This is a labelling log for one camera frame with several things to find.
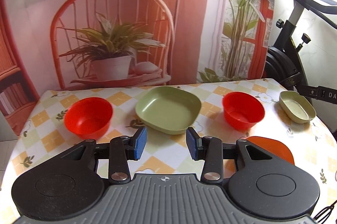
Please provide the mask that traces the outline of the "red plastic bowl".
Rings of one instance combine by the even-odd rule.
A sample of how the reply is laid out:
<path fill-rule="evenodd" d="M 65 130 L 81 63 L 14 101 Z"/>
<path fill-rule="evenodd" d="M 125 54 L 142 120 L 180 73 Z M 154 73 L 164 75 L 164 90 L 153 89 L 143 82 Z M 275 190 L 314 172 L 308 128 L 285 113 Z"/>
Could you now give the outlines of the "red plastic bowl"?
<path fill-rule="evenodd" d="M 81 99 L 64 116 L 64 126 L 81 139 L 99 140 L 108 130 L 113 107 L 98 97 Z"/>
<path fill-rule="evenodd" d="M 265 109 L 257 98 L 250 94 L 234 91 L 223 96 L 224 118 L 238 131 L 252 128 L 265 117 Z"/>

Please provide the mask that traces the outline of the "green square plate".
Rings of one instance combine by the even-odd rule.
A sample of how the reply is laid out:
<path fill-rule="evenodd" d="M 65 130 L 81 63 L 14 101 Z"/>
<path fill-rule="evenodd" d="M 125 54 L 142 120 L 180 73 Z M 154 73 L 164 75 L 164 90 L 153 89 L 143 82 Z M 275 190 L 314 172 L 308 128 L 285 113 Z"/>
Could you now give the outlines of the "green square plate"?
<path fill-rule="evenodd" d="M 145 125 L 168 135 L 181 135 L 193 125 L 201 107 L 196 95 L 172 86 L 160 86 L 140 98 L 135 112 Z"/>

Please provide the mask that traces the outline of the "orange plate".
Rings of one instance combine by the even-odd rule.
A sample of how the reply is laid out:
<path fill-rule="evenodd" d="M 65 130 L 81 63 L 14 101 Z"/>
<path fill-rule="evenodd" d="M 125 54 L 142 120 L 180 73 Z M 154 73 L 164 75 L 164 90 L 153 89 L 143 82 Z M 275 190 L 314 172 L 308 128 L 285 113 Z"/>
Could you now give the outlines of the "orange plate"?
<path fill-rule="evenodd" d="M 269 139 L 266 137 L 260 137 L 260 136 L 250 136 L 250 137 L 247 137 L 246 140 L 250 141 L 251 143 L 255 145 L 258 145 L 264 150 L 267 150 L 273 153 L 274 155 L 291 163 L 292 165 L 295 164 L 294 157 L 291 151 L 284 143 L 281 143 L 280 141 Z"/>

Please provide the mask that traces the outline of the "small green oval dish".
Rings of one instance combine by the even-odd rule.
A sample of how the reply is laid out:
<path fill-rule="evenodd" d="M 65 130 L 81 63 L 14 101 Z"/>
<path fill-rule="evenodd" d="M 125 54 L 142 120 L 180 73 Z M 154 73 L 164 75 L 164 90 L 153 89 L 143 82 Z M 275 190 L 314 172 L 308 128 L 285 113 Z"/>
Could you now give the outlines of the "small green oval dish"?
<path fill-rule="evenodd" d="M 316 110 L 311 103 L 295 91 L 282 91 L 279 95 L 279 104 L 295 123 L 309 123 L 316 117 Z"/>

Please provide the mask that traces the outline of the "black exercise bike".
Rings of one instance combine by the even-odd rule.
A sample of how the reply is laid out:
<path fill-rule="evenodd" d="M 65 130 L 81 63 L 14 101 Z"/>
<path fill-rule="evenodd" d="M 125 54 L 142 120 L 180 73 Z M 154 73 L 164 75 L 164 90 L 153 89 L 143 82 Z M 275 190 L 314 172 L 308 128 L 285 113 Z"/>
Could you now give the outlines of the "black exercise bike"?
<path fill-rule="evenodd" d="M 327 15 L 336 14 L 335 5 L 322 5 L 315 0 L 293 0 L 294 8 L 288 20 L 279 19 L 277 28 L 281 30 L 275 43 L 268 47 L 264 75 L 280 83 L 289 91 L 297 91 L 307 99 L 315 99 L 331 104 L 336 104 L 336 89 L 308 85 L 299 52 L 303 44 L 308 44 L 311 39 L 307 34 L 302 35 L 302 43 L 295 45 L 292 34 L 296 28 L 303 11 L 306 9 L 324 20 L 336 29 L 336 23 Z"/>

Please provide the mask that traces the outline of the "printed room backdrop cloth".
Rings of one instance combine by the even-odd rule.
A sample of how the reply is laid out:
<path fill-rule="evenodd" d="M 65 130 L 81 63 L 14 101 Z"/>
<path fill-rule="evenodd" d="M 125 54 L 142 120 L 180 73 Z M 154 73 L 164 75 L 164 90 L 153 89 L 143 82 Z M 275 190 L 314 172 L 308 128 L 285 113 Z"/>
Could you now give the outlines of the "printed room backdrop cloth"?
<path fill-rule="evenodd" d="M 1 0 L 1 113 L 47 90 L 259 79 L 274 0 Z"/>

